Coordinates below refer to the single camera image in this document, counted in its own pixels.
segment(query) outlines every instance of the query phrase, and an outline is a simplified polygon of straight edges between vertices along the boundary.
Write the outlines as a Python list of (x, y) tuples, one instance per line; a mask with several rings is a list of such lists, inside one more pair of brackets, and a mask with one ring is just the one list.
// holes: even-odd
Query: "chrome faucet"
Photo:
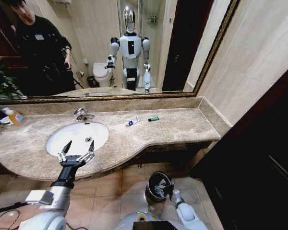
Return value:
[(79, 108), (76, 110), (76, 112), (73, 114), (73, 116), (76, 116), (76, 122), (80, 122), (82, 120), (87, 120), (87, 119), (93, 119), (95, 118), (95, 115), (93, 114), (88, 114), (83, 108)]

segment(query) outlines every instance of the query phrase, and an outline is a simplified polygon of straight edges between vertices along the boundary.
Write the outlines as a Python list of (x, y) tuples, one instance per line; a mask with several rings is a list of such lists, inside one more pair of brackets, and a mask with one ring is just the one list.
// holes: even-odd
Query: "trash can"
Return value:
[[(164, 195), (157, 193), (155, 190), (155, 187), (159, 186), (162, 180), (165, 181), (164, 187), (167, 188), (163, 191)], [(154, 172), (149, 178), (145, 192), (147, 196), (151, 199), (151, 201), (158, 203), (167, 198), (169, 191), (173, 189), (173, 187), (174, 187), (174, 181), (169, 176), (165, 175), (163, 172), (158, 171)]]
[(99, 83), (95, 80), (94, 76), (87, 77), (87, 82), (91, 88), (99, 87)]

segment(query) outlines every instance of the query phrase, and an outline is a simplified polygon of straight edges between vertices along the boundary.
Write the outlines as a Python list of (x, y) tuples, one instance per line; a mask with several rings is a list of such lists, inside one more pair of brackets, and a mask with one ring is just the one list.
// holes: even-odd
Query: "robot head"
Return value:
[(126, 6), (124, 9), (124, 18), (125, 18), (125, 25), (128, 33), (134, 32), (135, 27), (135, 13), (133, 8), (130, 6)]

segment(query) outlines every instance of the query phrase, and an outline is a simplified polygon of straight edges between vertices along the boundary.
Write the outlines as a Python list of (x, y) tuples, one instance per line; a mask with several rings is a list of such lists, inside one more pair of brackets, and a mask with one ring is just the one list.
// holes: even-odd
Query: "mirror frame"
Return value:
[(231, 22), (235, 10), (240, 0), (231, 0), (228, 5), (225, 16), (216, 34), (215, 40), (211, 46), (209, 54), (206, 58), (200, 76), (196, 82), (193, 92), (165, 92), (165, 93), (150, 93), (150, 94), (131, 94), (131, 95), (111, 95), (111, 96), (96, 96), (96, 97), (63, 97), (63, 96), (34, 96), (28, 99), (16, 100), (0, 100), (0, 105), (5, 104), (45, 104), (45, 103), (68, 103), (68, 102), (87, 102), (87, 101), (105, 101), (105, 100), (128, 100), (128, 99), (153, 99), (153, 98), (176, 98), (176, 97), (195, 97), (206, 77), (206, 74), (211, 66), (211, 63), (216, 55), (216, 52), (222, 42), (226, 30)]

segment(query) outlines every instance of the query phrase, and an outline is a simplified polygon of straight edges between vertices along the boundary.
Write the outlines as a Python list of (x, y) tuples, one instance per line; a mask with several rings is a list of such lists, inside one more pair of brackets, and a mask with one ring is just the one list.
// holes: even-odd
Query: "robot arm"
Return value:
[(115, 66), (116, 55), (117, 55), (119, 48), (120, 48), (120, 41), (118, 40), (118, 38), (116, 37), (111, 38), (111, 55), (108, 56), (108, 63), (105, 66), (105, 69), (116, 67)]
[(143, 49), (143, 59), (144, 59), (144, 85), (145, 85), (145, 92), (149, 92), (150, 90), (150, 64), (148, 63), (149, 59), (149, 49), (150, 49), (150, 41), (147, 37), (142, 40), (142, 49)]
[(173, 191), (173, 199), (179, 220), (191, 230), (207, 230), (205, 224), (197, 217), (192, 206), (184, 202), (178, 189)]
[(76, 172), (94, 157), (94, 140), (84, 155), (67, 156), (71, 144), (72, 141), (63, 148), (61, 153), (58, 153), (63, 168), (58, 179), (51, 184), (50, 191), (33, 190), (26, 198), (28, 203), (43, 204), (42, 209), (45, 209), (45, 212), (32, 217), (20, 227), (20, 230), (65, 230), (65, 215), (69, 208)]

